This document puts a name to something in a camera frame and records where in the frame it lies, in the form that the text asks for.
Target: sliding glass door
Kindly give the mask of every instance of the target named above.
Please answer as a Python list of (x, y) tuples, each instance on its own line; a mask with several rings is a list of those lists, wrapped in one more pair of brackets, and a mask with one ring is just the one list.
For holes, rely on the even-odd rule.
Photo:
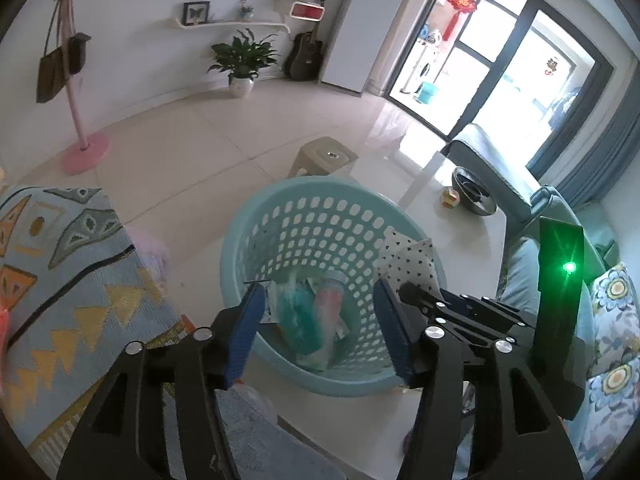
[(478, 124), (540, 176), (578, 132), (612, 73), (542, 0), (428, 2), (387, 97), (445, 140)]

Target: green led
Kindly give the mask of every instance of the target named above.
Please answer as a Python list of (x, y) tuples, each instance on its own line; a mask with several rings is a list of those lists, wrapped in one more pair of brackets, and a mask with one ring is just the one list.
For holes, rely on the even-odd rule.
[(572, 274), (578, 267), (573, 262), (567, 262), (562, 266), (562, 268), (566, 271), (567, 274)]

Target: white refrigerator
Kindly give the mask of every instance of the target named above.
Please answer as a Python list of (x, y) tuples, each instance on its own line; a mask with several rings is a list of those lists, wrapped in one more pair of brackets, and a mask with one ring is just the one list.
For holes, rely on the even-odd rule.
[(346, 0), (320, 80), (363, 92), (402, 0)]

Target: black bag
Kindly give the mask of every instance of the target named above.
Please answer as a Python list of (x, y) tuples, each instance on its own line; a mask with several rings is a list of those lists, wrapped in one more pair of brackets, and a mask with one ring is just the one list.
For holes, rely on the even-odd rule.
[(69, 0), (71, 7), (71, 38), (69, 38), (69, 73), (75, 75), (82, 70), (86, 61), (86, 42), (91, 36), (76, 32), (76, 14), (74, 12), (74, 0)]
[[(63, 63), (63, 53), (60, 47), (60, 23), (61, 23), (61, 3), (62, 0), (56, 1), (56, 7), (53, 9), (51, 22), (49, 23), (49, 31), (47, 32), (47, 41), (44, 44), (44, 54), (40, 58), (40, 67), (38, 68), (38, 86), (36, 88), (36, 102), (46, 103), (51, 101), (58, 92), (60, 92), (66, 84), (65, 67)], [(58, 24), (56, 27), (56, 48), (47, 54), (49, 49), (49, 38), (53, 29), (53, 22), (58, 15)]]

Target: plastic stool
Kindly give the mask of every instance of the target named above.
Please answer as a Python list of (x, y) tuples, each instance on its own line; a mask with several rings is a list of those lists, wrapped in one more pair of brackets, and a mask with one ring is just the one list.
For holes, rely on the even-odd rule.
[(287, 178), (302, 174), (325, 176), (354, 160), (358, 160), (358, 156), (349, 148), (331, 137), (321, 137), (300, 148)]

